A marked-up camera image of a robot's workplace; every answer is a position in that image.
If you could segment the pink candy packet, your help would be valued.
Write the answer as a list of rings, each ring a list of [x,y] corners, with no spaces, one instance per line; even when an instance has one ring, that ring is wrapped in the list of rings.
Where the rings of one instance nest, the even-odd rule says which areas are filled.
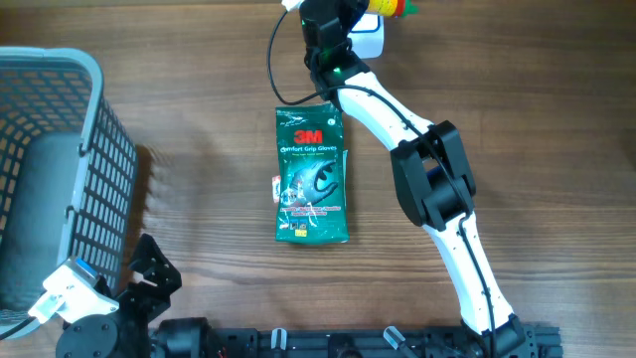
[[[280,201],[280,182],[281,177],[279,175],[272,178],[272,199],[274,203],[278,203]]]

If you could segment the large green snack bag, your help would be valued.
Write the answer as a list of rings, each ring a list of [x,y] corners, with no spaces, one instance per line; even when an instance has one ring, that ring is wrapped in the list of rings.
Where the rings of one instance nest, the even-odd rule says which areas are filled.
[[[275,239],[299,245],[348,242],[341,112],[331,103],[280,106],[276,140],[281,182]]]

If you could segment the red sauce bottle green cap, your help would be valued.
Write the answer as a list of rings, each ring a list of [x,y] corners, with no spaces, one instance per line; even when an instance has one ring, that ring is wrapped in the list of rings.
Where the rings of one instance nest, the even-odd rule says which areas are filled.
[[[370,0],[367,12],[384,17],[406,17],[417,14],[418,7],[411,0]]]

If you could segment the small teal snack packet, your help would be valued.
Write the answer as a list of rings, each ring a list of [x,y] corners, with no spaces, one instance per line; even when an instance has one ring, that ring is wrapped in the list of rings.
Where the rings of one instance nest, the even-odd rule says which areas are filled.
[[[346,188],[346,180],[347,180],[347,159],[348,159],[348,150],[345,149],[342,153],[342,173],[343,173],[343,188]]]

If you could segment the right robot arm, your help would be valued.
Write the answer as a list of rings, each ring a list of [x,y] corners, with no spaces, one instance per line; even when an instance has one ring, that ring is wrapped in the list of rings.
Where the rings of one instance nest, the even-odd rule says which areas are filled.
[[[363,124],[389,151],[398,203],[432,238],[458,297],[463,336],[455,344],[427,337],[423,356],[536,357],[538,343],[507,301],[482,248],[476,183],[458,129],[407,109],[353,50],[350,33],[370,1],[296,4],[305,63],[317,92]]]

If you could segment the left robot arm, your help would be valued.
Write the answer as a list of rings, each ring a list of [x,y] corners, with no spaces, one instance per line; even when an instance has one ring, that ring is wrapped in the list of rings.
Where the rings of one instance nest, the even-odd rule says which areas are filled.
[[[127,285],[115,299],[115,311],[69,325],[57,342],[58,358],[152,356],[148,324],[171,306],[170,296],[182,286],[181,275],[148,234],[138,240],[129,269],[143,280]]]

